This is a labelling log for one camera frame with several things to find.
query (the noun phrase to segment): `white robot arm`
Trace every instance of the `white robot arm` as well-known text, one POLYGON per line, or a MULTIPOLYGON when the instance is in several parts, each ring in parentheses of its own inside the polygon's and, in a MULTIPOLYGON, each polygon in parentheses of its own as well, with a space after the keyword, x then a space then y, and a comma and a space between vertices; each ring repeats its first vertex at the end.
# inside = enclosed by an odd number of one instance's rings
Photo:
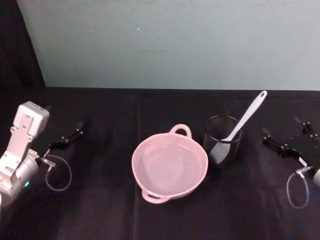
POLYGON ((26 102, 18 107, 8 147, 0 158, 0 206, 11 204, 38 171, 38 154, 31 143, 46 127, 49 112, 26 102))

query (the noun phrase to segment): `bowl handle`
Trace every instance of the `bowl handle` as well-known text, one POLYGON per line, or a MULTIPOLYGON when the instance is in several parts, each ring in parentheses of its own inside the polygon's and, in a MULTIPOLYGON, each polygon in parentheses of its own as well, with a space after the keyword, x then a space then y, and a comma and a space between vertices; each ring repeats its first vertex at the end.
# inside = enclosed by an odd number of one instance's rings
POLYGON ((191 138, 191 139, 192 139, 192 135, 191 135, 191 130, 190 130, 190 128, 189 128, 187 125, 184 125, 184 124, 177 124, 177 125, 175 125, 175 126, 170 130, 170 133, 176 133, 176 131, 178 131, 179 129, 185 130, 186 136, 187 136, 188 138, 191 138))
POLYGON ((146 189, 142 189, 142 197, 144 198, 144 200, 152 204, 163 204, 170 199, 168 196, 154 194, 148 192, 146 189))

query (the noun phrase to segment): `pink bowl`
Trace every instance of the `pink bowl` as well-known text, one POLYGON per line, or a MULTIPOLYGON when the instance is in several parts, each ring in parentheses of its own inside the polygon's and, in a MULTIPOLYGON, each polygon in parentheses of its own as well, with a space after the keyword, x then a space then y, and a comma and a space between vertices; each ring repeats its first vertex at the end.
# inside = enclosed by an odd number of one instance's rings
POLYGON ((191 193, 208 170, 205 150, 192 139, 190 128, 184 124, 144 140, 135 149, 131 163, 142 197, 153 204, 191 193), (179 129, 185 130, 186 136, 177 134, 179 129))

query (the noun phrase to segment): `black tablecloth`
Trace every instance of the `black tablecloth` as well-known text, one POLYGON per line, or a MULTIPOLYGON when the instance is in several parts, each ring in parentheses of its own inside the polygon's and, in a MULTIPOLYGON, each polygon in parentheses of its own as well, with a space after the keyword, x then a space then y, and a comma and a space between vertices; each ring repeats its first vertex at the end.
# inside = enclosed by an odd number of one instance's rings
MULTIPOLYGON (((240 118, 259 91, 47 88, 0 91, 0 152, 10 139, 17 107, 26 101, 51 105, 38 146, 72 131, 85 116, 83 138, 66 152, 73 180, 65 192, 44 184, 41 168, 10 207, 1 210, 0 239, 41 240, 225 240, 320 239, 320 190, 310 185, 310 203, 290 207, 286 182, 300 165, 262 144, 262 127, 285 140, 299 133, 293 117, 320 131, 320 93, 269 91, 244 127, 236 162, 209 169, 190 195, 164 204, 143 200, 131 156, 147 137, 174 125, 190 127, 202 145, 205 121, 215 115, 240 118)), ((303 201, 304 186, 293 190, 303 201)))

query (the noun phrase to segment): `white spatula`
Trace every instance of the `white spatula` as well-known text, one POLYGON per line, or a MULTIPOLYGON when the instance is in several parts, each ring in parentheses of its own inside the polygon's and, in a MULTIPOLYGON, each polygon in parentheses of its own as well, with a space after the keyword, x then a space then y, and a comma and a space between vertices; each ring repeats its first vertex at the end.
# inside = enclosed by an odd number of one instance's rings
MULTIPOLYGON (((249 120, 249 118, 256 112, 256 110, 260 107, 267 96, 267 91, 262 91, 255 100, 251 103, 249 108, 246 110, 245 114, 235 126, 230 135, 222 139, 222 141, 230 142, 235 137, 235 135, 239 132, 239 130, 245 125, 245 123, 249 120)), ((221 163, 228 155, 230 150, 230 143, 222 143, 218 142, 214 148, 211 150, 210 155, 213 157, 213 160, 216 164, 221 163)))

